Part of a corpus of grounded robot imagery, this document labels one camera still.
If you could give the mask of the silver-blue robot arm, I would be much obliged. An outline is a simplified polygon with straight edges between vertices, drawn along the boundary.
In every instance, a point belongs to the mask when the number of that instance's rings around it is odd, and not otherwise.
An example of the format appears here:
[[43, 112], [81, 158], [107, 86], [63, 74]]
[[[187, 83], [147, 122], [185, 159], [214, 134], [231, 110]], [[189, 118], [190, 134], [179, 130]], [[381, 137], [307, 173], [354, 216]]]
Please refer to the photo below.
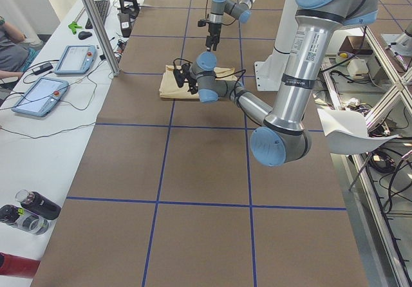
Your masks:
[[198, 21], [198, 26], [208, 24], [208, 36], [205, 47], [207, 51], [216, 51], [220, 42], [221, 27], [223, 25], [223, 16], [227, 14], [235, 20], [244, 24], [247, 23], [251, 16], [251, 9], [256, 0], [212, 0], [211, 9], [206, 19]]
[[214, 54], [224, 14], [248, 21], [256, 0], [212, 0], [207, 49], [183, 66], [178, 85], [184, 81], [196, 89], [201, 102], [228, 98], [258, 124], [250, 137], [257, 161], [273, 167], [304, 157], [311, 138], [302, 120], [321, 63], [332, 35], [341, 28], [358, 28], [377, 18], [378, 0], [294, 0], [297, 28], [285, 71], [273, 106], [269, 106], [238, 81], [220, 81], [215, 74]]

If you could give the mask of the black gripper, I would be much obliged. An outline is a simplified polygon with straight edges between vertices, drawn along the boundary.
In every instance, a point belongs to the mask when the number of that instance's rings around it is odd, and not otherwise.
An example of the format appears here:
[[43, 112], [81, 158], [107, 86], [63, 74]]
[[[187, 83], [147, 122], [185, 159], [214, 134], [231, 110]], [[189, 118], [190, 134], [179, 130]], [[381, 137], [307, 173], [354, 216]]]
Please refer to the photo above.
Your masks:
[[188, 92], [190, 92], [192, 95], [197, 94], [198, 85], [197, 85], [196, 79], [194, 79], [192, 77], [187, 77], [186, 80], [187, 80], [188, 87], [189, 87]]
[[205, 43], [206, 49], [207, 51], [210, 51], [211, 49], [216, 51], [220, 42], [221, 23], [209, 23], [208, 32], [209, 35], [207, 36]]

